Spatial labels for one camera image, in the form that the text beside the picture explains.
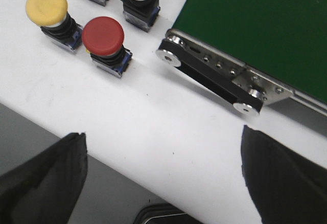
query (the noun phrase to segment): screw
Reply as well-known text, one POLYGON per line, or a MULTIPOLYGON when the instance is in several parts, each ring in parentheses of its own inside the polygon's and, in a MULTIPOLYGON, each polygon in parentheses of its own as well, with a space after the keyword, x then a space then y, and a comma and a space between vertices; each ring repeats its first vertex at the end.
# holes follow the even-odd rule
POLYGON ((259 80, 260 80, 260 78, 257 77, 257 76, 253 76, 253 77, 252 77, 252 81, 253 81, 253 82, 259 82, 259 80))
POLYGON ((170 35, 170 36, 167 37, 167 39, 169 41, 172 41, 172 42, 176 43, 176 44, 179 44, 180 46, 184 46, 184 42, 178 36, 170 35))
POLYGON ((207 56, 207 55, 204 56, 204 57, 203 57, 203 60, 204 60, 204 62, 209 62, 209 56, 207 56))
POLYGON ((235 69, 230 69, 229 73, 233 77, 236 76, 236 70, 235 69))
POLYGON ((281 87, 276 87, 276 88, 275 88, 275 92, 276 92, 277 94, 281 94, 282 92, 284 92, 284 89, 281 88, 281 87))
POLYGON ((222 69, 223 68, 223 66, 222 66, 222 63, 219 61, 218 63, 217 63, 217 68, 219 68, 219 69, 222 69))

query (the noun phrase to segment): red button cap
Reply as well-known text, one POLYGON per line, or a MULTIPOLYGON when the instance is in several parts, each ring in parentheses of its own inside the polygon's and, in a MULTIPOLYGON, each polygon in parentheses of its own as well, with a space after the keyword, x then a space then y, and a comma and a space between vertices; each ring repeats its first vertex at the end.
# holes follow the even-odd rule
POLYGON ((113 18, 97 17, 84 27, 82 41, 91 53, 108 56, 122 47, 124 30, 113 18))

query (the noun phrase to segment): green conveyor belt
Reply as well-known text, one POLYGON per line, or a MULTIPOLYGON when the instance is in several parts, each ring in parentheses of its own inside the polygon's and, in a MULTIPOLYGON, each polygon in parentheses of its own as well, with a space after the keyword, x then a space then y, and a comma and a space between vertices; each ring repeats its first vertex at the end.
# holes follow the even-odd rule
POLYGON ((327 103, 327 0, 187 0, 173 28, 327 103))

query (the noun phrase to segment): gray floor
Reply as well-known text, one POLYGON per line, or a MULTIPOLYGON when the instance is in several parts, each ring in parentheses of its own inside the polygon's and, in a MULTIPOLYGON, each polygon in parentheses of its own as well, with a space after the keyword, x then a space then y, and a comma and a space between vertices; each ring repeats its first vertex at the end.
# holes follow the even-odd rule
MULTIPOLYGON (((0 104, 0 175, 26 162, 59 138, 0 104)), ((145 206, 164 200, 98 160, 88 174, 69 224, 132 224, 145 206)))

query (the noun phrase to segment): yellow button cap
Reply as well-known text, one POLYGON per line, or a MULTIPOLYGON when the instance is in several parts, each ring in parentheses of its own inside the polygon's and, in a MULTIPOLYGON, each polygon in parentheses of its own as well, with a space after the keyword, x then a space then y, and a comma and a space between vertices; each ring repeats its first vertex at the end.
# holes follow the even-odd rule
POLYGON ((67 13, 67 0, 27 0, 26 14, 38 26, 61 22, 67 13))

